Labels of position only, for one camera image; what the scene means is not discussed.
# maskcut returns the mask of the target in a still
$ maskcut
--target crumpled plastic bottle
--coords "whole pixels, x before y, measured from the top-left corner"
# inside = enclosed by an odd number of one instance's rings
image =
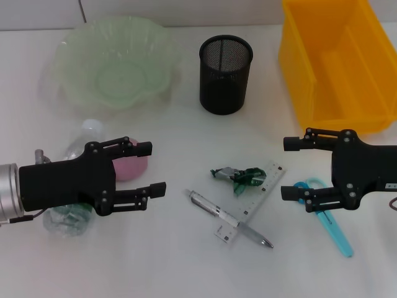
[[[64,160],[72,160],[84,152],[88,142],[103,142],[104,129],[101,122],[94,119],[84,121],[79,136],[66,149]],[[43,225],[51,233],[62,237],[82,235],[88,228],[92,217],[89,204],[70,204],[51,208],[44,212]]]

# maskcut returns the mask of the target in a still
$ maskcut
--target black mesh pencil cup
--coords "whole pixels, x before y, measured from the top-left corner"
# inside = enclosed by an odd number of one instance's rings
[[[249,67],[249,44],[236,36],[219,35],[200,48],[200,102],[216,115],[228,115],[244,104]]]

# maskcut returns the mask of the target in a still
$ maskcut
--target ruler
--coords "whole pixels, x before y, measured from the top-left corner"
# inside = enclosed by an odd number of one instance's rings
[[[238,199],[233,198],[236,200],[237,208],[234,208],[236,210],[231,215],[241,222],[247,222],[252,217],[285,173],[285,169],[274,161],[270,161],[263,170],[266,173],[266,179],[261,186],[247,187],[245,196],[241,195]],[[215,231],[215,235],[229,243],[237,232],[238,229],[222,220],[220,227]]]

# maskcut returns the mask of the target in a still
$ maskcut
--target pen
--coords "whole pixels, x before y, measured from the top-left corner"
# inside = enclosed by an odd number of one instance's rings
[[[307,179],[306,182],[298,182],[295,183],[294,186],[301,187],[301,188],[313,188],[310,184],[319,184],[323,188],[326,188],[327,185],[318,178],[310,178]],[[303,199],[299,199],[299,203],[304,204]],[[334,240],[335,244],[337,245],[338,249],[341,253],[350,258],[353,256],[353,248],[350,246],[349,241],[343,234],[341,228],[336,223],[335,218],[332,216],[330,210],[325,211],[316,211],[317,218],[320,220],[323,227],[327,230],[328,234],[331,236],[332,240]]]
[[[251,239],[253,242],[256,242],[260,245],[268,246],[270,248],[274,247],[273,244],[271,244],[271,242],[263,237],[260,233],[250,228],[246,223],[239,221],[226,211],[220,209],[219,206],[210,202],[199,193],[186,189],[186,194],[190,197],[193,204],[199,206],[201,209],[207,211],[209,214],[225,220],[230,225],[232,225],[232,227],[237,228],[239,231],[241,231],[245,236],[247,236],[247,238]]]

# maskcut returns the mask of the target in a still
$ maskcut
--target yellow plastic bin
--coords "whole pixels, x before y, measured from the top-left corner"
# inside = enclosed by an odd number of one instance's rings
[[[279,63],[303,129],[397,119],[397,54],[366,0],[283,0]]]

